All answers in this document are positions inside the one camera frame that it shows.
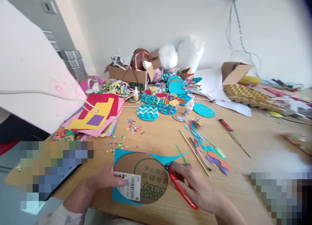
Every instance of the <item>sleeve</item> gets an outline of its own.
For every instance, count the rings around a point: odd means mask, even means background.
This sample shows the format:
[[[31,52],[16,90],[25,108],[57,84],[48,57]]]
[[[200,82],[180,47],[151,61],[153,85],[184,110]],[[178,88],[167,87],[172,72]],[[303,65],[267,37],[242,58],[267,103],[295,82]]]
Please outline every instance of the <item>sleeve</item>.
[[[83,225],[85,214],[70,212],[62,203],[51,216],[42,217],[38,225]]]

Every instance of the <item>barcode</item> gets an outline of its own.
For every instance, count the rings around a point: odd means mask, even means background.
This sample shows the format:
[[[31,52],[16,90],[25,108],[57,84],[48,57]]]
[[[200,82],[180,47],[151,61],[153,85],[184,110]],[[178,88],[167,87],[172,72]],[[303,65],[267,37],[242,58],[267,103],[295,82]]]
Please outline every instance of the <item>barcode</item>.
[[[134,199],[134,182],[135,182],[135,178],[131,177],[131,184],[130,184],[130,197],[131,199]]]

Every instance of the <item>person's right hand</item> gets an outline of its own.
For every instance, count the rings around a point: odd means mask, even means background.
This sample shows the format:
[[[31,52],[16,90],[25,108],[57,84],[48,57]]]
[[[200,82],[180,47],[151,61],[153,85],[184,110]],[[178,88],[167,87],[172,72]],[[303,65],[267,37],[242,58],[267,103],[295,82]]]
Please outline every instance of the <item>person's right hand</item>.
[[[214,215],[219,213],[221,193],[194,166],[172,162],[170,168],[187,180],[188,185],[179,180],[176,181],[195,205]]]

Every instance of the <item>stack of colored paper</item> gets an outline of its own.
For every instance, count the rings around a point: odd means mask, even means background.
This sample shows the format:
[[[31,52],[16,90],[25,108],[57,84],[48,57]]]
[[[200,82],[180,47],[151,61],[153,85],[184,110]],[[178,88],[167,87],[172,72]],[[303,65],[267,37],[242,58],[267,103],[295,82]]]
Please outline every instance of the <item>stack of colored paper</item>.
[[[86,104],[90,112],[82,109],[62,126],[94,137],[113,135],[125,100],[116,94],[90,94],[87,101],[99,111]]]

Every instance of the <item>person's left hand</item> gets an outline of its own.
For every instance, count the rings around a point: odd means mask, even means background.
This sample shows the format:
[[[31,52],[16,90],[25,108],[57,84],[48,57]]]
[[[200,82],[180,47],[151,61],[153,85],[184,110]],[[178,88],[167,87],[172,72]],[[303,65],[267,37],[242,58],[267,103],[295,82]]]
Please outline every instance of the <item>person's left hand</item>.
[[[105,165],[91,174],[97,188],[118,188],[127,185],[128,181],[114,176],[114,164]]]

